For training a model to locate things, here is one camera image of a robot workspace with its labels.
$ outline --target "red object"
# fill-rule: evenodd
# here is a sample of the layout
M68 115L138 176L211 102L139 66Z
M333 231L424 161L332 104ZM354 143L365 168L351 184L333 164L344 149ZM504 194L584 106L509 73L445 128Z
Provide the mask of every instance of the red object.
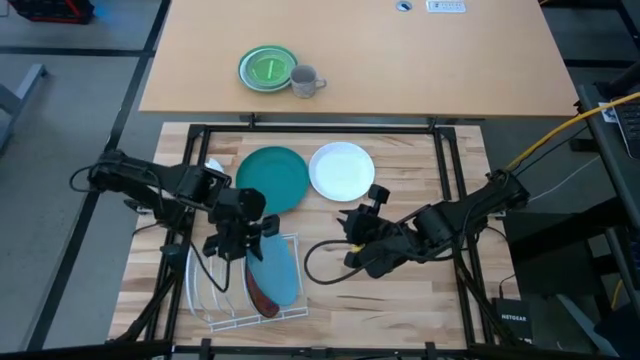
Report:
M245 273L245 282L247 283L247 290L249 290L249 297L251 298L251 302L253 302L253 306L258 310L260 314L264 317L272 318L278 315L280 311L280 306L274 303L269 299L258 287L255 279L253 278L253 274L251 274L251 270L249 270L249 266L244 266Z
M94 6L89 0L8 0L18 15L31 21L88 24Z

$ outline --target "wire dish rack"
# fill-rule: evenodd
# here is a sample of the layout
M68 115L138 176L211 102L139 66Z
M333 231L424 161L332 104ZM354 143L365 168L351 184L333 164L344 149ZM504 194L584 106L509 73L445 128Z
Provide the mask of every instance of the wire dish rack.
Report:
M309 315L307 297L304 294L303 273L300 271L298 256L298 234L283 235L289 251L294 254L298 272L298 297L290 306L280 306L280 311L272 318L261 315L249 297L245 279L245 258L231 263L229 289L218 291L202 273L195 259L193 249L189 249L185 271L185 291L189 311L197 319L209 326L211 332L236 329L273 321L282 321ZM226 264L218 257L208 259L209 274L218 284L224 284Z

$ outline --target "blue plate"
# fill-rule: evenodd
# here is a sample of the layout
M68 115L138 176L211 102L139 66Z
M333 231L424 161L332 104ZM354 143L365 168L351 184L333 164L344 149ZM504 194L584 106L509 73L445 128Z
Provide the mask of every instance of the blue plate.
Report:
M289 306L298 296L298 274L295 259L289 253L282 235L260 239L263 260L247 252L247 264L265 296L280 306Z

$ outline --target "white plate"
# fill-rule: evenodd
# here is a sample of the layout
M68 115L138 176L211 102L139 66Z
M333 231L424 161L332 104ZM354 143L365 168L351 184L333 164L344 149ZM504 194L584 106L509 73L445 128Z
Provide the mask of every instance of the white plate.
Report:
M309 163L311 185L320 195L334 201L353 201L366 194L375 172L369 154L347 142L321 147Z

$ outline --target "gray mug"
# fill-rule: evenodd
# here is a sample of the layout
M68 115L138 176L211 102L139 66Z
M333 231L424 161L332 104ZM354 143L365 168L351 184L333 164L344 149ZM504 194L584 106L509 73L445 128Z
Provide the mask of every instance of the gray mug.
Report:
M291 87L293 94L308 99L316 90L327 86L327 80L318 77L316 70L309 65L298 65L291 70Z

